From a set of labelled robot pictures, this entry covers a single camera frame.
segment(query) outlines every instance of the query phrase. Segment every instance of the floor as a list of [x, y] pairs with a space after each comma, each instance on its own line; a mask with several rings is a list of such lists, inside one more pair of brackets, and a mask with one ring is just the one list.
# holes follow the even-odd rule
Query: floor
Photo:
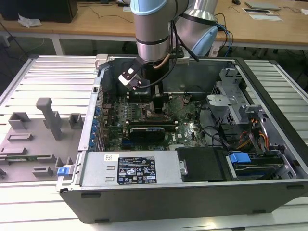
[[[42, 38], [16, 38], [21, 47], [31, 54], [48, 54], [55, 55], [55, 51], [50, 39]], [[123, 54], [122, 46], [124, 42], [118, 41], [96, 41], [97, 53], [108, 54]], [[74, 40], [63, 39], [62, 44], [66, 55], [93, 55], [92, 42], [90, 40]], [[219, 52], [219, 56], [224, 56], [227, 48], [223, 48]], [[136, 45], [133, 43], [128, 44], [125, 53], [136, 54]], [[228, 57], [242, 57], [244, 59], [259, 59], [259, 49], [255, 48], [233, 48], [229, 52]], [[261, 58], [264, 60], [276, 60], [285, 71], [294, 79], [302, 73], [298, 79], [298, 83], [302, 88], [305, 88], [308, 83], [307, 72], [304, 71], [308, 63], [308, 51], [287, 51], [278, 50], [274, 53], [273, 49]], [[6, 89], [13, 77], [18, 73], [19, 69], [23, 66], [27, 57], [23, 55], [22, 50], [18, 47], [14, 40], [11, 40], [10, 47], [4, 48], [0, 46], [0, 94]]]

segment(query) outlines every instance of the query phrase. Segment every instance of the power supply label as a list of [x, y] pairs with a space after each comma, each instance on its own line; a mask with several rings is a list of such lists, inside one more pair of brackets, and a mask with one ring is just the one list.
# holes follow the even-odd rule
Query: power supply label
[[120, 157], [118, 159], [118, 184], [157, 183], [155, 159], [151, 157]]

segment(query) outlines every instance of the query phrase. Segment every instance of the robotic arm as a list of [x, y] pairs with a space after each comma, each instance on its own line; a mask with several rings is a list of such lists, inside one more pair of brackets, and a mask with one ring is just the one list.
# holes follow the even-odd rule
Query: robotic arm
[[[126, 87], [151, 88], [154, 108], [163, 107], [162, 80], [172, 71], [169, 58], [174, 44], [179, 41], [191, 54], [204, 56], [216, 37], [218, 31], [214, 10], [218, 0], [132, 0], [136, 40], [139, 56], [127, 70], [123, 70], [119, 80]], [[178, 47], [175, 46], [176, 63]], [[137, 73], [141, 70], [149, 85], [142, 85]]]

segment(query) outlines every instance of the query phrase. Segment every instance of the blue tab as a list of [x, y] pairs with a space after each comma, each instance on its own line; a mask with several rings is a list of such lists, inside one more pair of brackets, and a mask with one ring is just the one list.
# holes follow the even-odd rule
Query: blue tab
[[58, 177], [68, 177], [69, 176], [69, 167], [60, 167], [57, 172]]
[[250, 163], [251, 159], [248, 153], [232, 153], [229, 155], [229, 158], [232, 163]]

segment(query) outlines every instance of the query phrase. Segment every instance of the computer case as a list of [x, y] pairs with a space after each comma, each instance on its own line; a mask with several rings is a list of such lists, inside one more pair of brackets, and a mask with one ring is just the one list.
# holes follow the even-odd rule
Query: computer case
[[25, 18], [58, 23], [70, 23], [77, 13], [76, 0], [2, 0], [2, 17], [17, 20]]

